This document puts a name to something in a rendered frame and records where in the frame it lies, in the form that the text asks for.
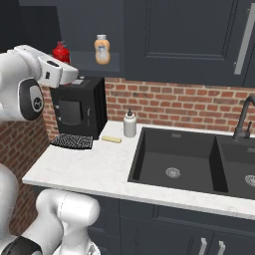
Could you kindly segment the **orange condiment bottle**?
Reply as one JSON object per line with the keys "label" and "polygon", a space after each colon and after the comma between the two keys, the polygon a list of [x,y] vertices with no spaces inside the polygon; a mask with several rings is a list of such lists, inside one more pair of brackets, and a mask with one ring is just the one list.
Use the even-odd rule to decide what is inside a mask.
{"label": "orange condiment bottle", "polygon": [[96,50],[96,62],[100,65],[106,65],[111,58],[110,55],[110,42],[107,40],[105,34],[100,34],[97,36],[95,41]]}

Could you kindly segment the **black double sink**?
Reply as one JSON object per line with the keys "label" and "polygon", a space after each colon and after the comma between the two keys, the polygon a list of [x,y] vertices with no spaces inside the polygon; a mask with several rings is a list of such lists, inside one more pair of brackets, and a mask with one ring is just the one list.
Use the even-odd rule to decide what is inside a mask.
{"label": "black double sink", "polygon": [[144,127],[128,180],[255,200],[255,138]]}

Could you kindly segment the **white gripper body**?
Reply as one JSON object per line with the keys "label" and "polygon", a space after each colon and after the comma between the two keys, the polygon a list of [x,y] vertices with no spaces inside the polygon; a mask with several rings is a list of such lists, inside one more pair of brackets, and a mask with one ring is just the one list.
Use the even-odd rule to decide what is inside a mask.
{"label": "white gripper body", "polygon": [[59,84],[60,85],[71,84],[78,77],[78,74],[79,74],[78,69],[68,64],[61,65]]}

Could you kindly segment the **dark open cabinet door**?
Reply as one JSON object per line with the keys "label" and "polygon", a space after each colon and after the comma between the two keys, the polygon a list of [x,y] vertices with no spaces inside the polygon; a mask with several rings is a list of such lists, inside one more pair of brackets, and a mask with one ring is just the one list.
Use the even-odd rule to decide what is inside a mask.
{"label": "dark open cabinet door", "polygon": [[57,8],[0,0],[0,53],[29,45],[50,54],[62,40]]}

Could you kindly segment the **dark open wall cabinet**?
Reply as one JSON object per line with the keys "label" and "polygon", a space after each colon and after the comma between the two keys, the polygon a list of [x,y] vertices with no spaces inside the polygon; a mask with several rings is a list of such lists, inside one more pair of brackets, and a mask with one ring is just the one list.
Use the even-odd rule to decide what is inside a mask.
{"label": "dark open wall cabinet", "polygon": [[[61,42],[70,50],[71,64],[85,76],[121,77],[124,74],[124,0],[19,0],[21,6],[57,8]],[[105,34],[110,62],[96,62],[94,43]]]}

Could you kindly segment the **dark drawer front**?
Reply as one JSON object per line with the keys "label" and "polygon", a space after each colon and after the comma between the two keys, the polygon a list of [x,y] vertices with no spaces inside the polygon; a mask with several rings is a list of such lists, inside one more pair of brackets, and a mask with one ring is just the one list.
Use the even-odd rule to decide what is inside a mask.
{"label": "dark drawer front", "polygon": [[206,228],[255,236],[255,220],[188,209],[155,205],[154,216],[165,221],[182,221]]}

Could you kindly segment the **red shaker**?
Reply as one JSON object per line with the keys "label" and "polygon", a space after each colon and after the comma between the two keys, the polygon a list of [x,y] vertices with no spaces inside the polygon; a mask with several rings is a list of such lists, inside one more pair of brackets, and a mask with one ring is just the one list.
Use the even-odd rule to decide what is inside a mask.
{"label": "red shaker", "polygon": [[70,51],[59,41],[57,47],[52,50],[53,57],[59,61],[70,64]]}

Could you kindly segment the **yellow sponge bar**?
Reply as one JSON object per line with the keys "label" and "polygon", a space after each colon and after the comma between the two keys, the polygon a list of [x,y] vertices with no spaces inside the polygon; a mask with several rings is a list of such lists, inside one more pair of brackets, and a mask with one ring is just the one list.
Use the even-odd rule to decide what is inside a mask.
{"label": "yellow sponge bar", "polygon": [[110,141],[110,142],[114,142],[114,143],[121,143],[122,142],[121,138],[113,137],[113,136],[109,136],[109,135],[103,135],[102,140]]}

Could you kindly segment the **dark wall cabinet door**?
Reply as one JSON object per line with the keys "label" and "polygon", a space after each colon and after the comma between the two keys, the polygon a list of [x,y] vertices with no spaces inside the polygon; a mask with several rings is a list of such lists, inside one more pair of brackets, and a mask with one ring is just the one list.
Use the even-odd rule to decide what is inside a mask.
{"label": "dark wall cabinet door", "polygon": [[128,80],[243,87],[235,75],[249,8],[255,0],[124,0]]}
{"label": "dark wall cabinet door", "polygon": [[252,51],[243,87],[255,89],[255,47]]}

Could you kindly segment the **white soap dispenser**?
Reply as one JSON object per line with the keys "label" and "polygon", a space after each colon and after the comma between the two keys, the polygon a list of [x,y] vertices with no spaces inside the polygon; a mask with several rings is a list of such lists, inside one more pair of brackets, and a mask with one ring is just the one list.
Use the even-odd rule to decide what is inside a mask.
{"label": "white soap dispenser", "polygon": [[136,135],[136,117],[131,110],[128,110],[124,117],[124,135],[126,137],[135,137]]}

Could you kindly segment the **dark base cupboard door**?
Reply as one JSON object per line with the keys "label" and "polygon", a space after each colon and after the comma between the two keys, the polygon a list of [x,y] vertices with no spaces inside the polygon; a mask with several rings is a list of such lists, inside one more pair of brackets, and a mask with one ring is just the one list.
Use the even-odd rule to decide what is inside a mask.
{"label": "dark base cupboard door", "polygon": [[207,253],[213,234],[175,223],[121,218],[123,255],[199,255],[204,238]]}
{"label": "dark base cupboard door", "polygon": [[219,241],[223,241],[226,249],[223,255],[255,255],[255,237],[215,233],[207,255],[217,255]]}

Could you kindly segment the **black coffee machine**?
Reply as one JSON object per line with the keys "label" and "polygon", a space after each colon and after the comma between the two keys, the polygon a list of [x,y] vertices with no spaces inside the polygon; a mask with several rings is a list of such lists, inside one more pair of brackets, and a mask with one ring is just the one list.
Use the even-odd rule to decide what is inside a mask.
{"label": "black coffee machine", "polygon": [[50,93],[59,130],[51,145],[91,149],[108,121],[105,79],[79,78]]}

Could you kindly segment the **black tap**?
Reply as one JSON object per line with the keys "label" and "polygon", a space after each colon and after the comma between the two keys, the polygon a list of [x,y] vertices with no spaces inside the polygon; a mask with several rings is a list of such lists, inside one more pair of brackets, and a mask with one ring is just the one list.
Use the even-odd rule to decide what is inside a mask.
{"label": "black tap", "polygon": [[235,128],[235,131],[234,131],[234,134],[232,137],[234,141],[238,141],[240,138],[249,138],[250,137],[250,127],[251,127],[252,123],[249,123],[247,130],[243,129],[243,124],[244,124],[250,103],[252,103],[253,106],[255,107],[255,97],[254,96],[249,96],[243,104],[241,115],[240,115],[238,124]]}

